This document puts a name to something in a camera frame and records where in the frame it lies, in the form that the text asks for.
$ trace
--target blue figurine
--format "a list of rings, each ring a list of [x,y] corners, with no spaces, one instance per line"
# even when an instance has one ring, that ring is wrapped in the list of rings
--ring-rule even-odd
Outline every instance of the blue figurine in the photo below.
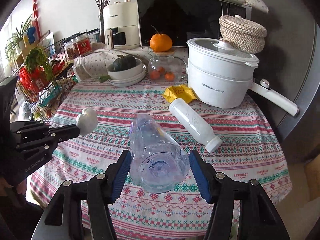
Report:
[[[27,29],[27,36],[28,36],[28,40],[29,43],[32,44],[35,42],[36,38],[33,36],[33,34],[36,32],[36,28],[35,27],[30,27]]]

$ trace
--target black microwave door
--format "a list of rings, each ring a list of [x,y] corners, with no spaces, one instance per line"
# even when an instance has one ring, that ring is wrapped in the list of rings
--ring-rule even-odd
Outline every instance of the black microwave door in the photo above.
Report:
[[[154,26],[173,46],[187,47],[192,38],[219,38],[222,13],[245,18],[246,9],[219,0],[138,0],[138,12],[142,46],[149,46]]]

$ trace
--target yellow wrapper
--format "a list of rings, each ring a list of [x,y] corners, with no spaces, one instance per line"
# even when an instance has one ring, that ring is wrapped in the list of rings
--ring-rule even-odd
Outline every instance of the yellow wrapper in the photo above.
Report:
[[[163,93],[163,97],[169,103],[177,98],[182,98],[187,104],[189,104],[192,100],[196,99],[192,89],[188,88],[186,85],[168,87]]]

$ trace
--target striped tablecloth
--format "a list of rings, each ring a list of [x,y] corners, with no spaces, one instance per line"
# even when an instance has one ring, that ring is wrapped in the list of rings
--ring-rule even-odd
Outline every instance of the striped tablecloth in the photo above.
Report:
[[[162,96],[164,90],[148,78],[127,88],[116,88],[109,82],[100,84],[94,79],[77,84],[51,124],[73,124],[81,110],[90,106],[97,111],[98,127],[87,136],[59,144],[52,161],[32,175],[33,193],[48,204],[65,179],[76,183],[104,172],[122,150],[129,149],[130,124],[138,113],[151,114],[187,153],[196,148],[217,171],[234,180],[257,179],[273,203],[290,192],[292,184],[281,147],[265,116],[248,95],[233,109],[219,109],[198,100],[189,104],[223,141],[215,153],[209,154],[170,114],[169,103]],[[235,201],[234,223],[239,219],[239,205]],[[163,194],[144,192],[128,176],[120,198],[109,210],[119,238],[163,240],[203,235],[212,205],[201,198],[190,170],[184,182]],[[82,216],[84,226],[89,228],[86,202]]]

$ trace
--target green pumpkin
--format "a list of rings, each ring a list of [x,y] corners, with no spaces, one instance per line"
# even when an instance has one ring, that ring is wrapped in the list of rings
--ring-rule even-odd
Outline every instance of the green pumpkin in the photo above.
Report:
[[[134,57],[132,56],[123,56],[123,55],[118,55],[119,58],[117,58],[113,62],[113,71],[123,71],[127,70],[130,68],[133,68],[137,65],[137,61]]]

